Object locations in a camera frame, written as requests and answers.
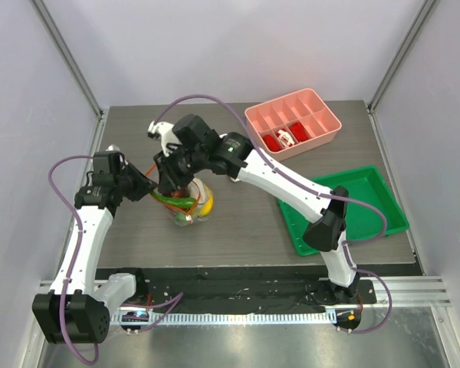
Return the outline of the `green fake chili pepper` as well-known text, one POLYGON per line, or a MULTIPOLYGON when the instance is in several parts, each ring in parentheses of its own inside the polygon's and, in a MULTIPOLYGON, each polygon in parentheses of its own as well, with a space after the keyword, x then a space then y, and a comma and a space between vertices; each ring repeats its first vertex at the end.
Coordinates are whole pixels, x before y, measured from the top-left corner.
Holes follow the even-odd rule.
POLYGON ((160 195, 158 192, 151 192, 150 195, 158 202, 165 206, 177 207, 180 209, 189 209, 196 202, 193 197, 188 198, 176 198, 176 197, 165 197, 160 195))

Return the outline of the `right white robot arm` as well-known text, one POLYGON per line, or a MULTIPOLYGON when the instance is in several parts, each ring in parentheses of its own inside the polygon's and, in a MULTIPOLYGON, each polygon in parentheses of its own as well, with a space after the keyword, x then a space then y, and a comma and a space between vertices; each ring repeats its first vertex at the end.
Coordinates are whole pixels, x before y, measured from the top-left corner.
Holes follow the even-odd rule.
POLYGON ((162 192, 181 189, 205 169, 264 190, 308 221, 303 239, 320 252, 333 298, 346 303, 357 296, 360 276, 345 244, 348 197, 344 188, 311 182, 255 149, 240 133, 218 134, 212 129, 174 133, 171 123, 161 123, 147 135, 162 147, 154 156, 162 192))

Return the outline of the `clear orange zip top bag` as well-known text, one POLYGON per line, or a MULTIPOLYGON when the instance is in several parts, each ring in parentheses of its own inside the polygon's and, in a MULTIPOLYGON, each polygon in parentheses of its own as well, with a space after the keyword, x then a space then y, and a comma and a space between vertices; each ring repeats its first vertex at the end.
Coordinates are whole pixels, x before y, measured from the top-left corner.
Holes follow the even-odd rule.
POLYGON ((187 187, 170 194, 160 194, 155 190, 150 195, 182 227, 206 221, 214 206, 212 190, 198 178, 193 179, 187 187))

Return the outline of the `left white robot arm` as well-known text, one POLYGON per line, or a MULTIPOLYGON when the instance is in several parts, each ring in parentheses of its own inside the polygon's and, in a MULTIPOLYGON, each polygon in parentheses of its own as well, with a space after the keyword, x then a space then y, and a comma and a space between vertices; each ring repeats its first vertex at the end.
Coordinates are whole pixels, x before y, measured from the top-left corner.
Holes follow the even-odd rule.
POLYGON ((102 343, 111 315, 125 302, 141 305, 148 287, 139 268, 118 268, 96 287, 104 239, 123 200, 138 202, 156 184, 125 156, 109 149, 91 157, 86 182, 66 206, 74 228, 60 269, 46 293, 36 294, 32 311, 47 342, 102 343))

